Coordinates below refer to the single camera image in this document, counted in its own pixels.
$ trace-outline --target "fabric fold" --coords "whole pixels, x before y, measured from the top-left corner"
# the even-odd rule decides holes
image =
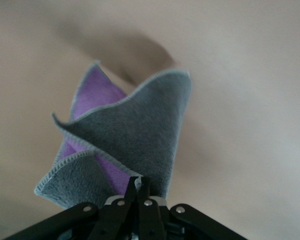
[[[129,177],[145,176],[150,194],[165,198],[190,92],[189,74],[169,69],[125,96],[95,63],[76,92],[69,122],[52,116],[64,140],[35,193],[64,208],[80,201],[100,208],[125,192]]]

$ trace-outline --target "black metal bracket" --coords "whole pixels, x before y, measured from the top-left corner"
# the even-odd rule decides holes
[[[164,198],[150,196],[147,177],[131,177],[125,195],[100,210],[80,203],[4,240],[59,240],[67,231],[69,240],[246,240],[187,204],[169,210]]]

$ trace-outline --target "microfiber cloth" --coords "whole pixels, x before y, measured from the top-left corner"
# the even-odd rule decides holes
[[[62,208],[124,195],[129,178],[151,179],[150,194],[167,197],[182,119],[190,97],[188,72],[161,71],[130,95],[95,62],[74,96],[69,122],[52,118],[63,142],[34,193]]]

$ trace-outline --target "metal screw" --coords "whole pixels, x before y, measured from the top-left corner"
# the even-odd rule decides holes
[[[186,210],[182,207],[182,206],[178,206],[175,211],[178,213],[178,214],[183,214]]]
[[[118,206],[123,206],[125,205],[125,201],[121,200],[121,201],[118,201]]]
[[[92,209],[91,206],[85,206],[85,207],[83,208],[83,211],[84,211],[84,212],[89,212],[91,209]]]
[[[151,205],[152,205],[152,201],[151,201],[151,200],[146,200],[146,201],[144,202],[144,205],[146,205],[146,206],[151,206]]]

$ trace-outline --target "ceiling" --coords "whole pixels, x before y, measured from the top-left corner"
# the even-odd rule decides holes
[[[33,190],[95,59],[127,93],[189,70],[169,207],[300,239],[300,0],[0,1],[0,238],[61,211]]]

